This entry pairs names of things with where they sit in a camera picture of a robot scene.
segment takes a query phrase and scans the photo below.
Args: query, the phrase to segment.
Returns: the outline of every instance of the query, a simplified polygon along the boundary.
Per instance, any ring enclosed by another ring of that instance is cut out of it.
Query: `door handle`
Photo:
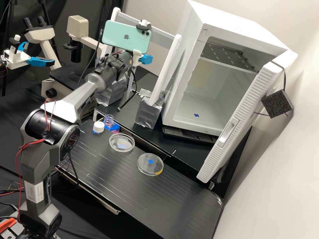
[[[222,132],[222,134],[219,136],[219,138],[217,140],[217,145],[219,147],[221,147],[221,148],[224,147],[227,139],[229,138],[229,136],[232,134],[232,132],[236,128],[238,122],[239,122],[239,120],[235,117],[232,117],[230,119],[230,121],[227,123],[224,131]]]

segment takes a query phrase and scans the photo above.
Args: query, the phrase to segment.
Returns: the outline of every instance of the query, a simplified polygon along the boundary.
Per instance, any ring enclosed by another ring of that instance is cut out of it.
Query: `incubator door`
[[[287,69],[297,58],[297,54],[287,50],[273,61]],[[229,117],[218,140],[208,154],[197,178],[208,182],[211,177],[227,162],[243,136],[258,116],[254,112],[262,109],[261,98],[272,89],[273,84],[282,75],[283,70],[268,62],[255,76],[240,103]]]

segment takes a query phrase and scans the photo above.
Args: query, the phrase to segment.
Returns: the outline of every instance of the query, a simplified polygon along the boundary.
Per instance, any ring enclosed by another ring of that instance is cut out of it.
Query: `metal rod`
[[[6,45],[5,45],[6,47],[9,47],[9,38],[11,34],[13,13],[14,13],[14,5],[11,3],[9,7],[9,19],[7,22],[7,36],[6,36]],[[6,88],[7,88],[7,76],[3,77],[2,96],[6,95]]]

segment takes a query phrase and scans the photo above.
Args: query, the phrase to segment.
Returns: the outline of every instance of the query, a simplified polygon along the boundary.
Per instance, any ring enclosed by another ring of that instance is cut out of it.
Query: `petri dish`
[[[146,175],[156,176],[163,172],[164,163],[157,155],[145,153],[137,160],[137,167]]]
[[[135,146],[133,137],[126,133],[113,134],[109,138],[109,143],[112,149],[120,153],[130,152]]]

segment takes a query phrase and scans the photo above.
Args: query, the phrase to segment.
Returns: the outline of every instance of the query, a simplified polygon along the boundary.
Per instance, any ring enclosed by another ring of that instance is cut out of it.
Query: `smartphone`
[[[144,31],[135,26],[114,21],[106,21],[102,42],[107,45],[133,51],[139,50],[142,54],[147,52],[152,32]]]

